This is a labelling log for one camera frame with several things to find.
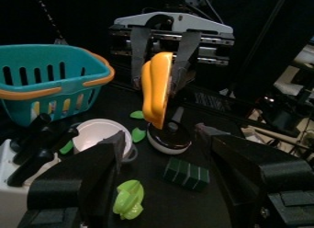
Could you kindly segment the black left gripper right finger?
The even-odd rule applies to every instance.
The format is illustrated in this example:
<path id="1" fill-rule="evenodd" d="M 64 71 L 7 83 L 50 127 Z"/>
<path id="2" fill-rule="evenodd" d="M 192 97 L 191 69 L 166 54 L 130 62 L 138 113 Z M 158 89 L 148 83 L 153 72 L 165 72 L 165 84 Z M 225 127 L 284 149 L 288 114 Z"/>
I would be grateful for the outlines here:
<path id="1" fill-rule="evenodd" d="M 231 228 L 314 228 L 314 170 L 307 162 L 199 123 Z"/>

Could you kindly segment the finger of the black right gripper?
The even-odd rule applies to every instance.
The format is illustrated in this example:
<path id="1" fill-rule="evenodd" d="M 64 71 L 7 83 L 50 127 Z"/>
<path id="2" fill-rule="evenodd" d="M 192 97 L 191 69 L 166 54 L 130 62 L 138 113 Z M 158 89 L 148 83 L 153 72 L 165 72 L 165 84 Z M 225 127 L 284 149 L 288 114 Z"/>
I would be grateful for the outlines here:
<path id="1" fill-rule="evenodd" d="M 199 43 L 201 34 L 199 31 L 187 31 L 181 35 L 179 47 L 172 64 L 171 95 L 184 87 L 187 82 L 187 70 L 197 60 Z"/>
<path id="2" fill-rule="evenodd" d="M 141 66 L 149 47 L 150 29 L 133 27 L 129 33 L 130 42 L 130 81 L 134 88 L 141 87 Z"/>

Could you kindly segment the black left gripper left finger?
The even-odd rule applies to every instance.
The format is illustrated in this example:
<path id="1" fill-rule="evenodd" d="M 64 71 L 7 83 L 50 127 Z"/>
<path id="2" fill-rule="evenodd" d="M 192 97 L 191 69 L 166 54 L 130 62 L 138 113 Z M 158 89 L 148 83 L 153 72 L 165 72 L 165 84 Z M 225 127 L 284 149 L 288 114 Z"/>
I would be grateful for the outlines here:
<path id="1" fill-rule="evenodd" d="M 125 134 L 118 131 L 72 155 L 33 181 L 25 228 L 106 228 Z"/>

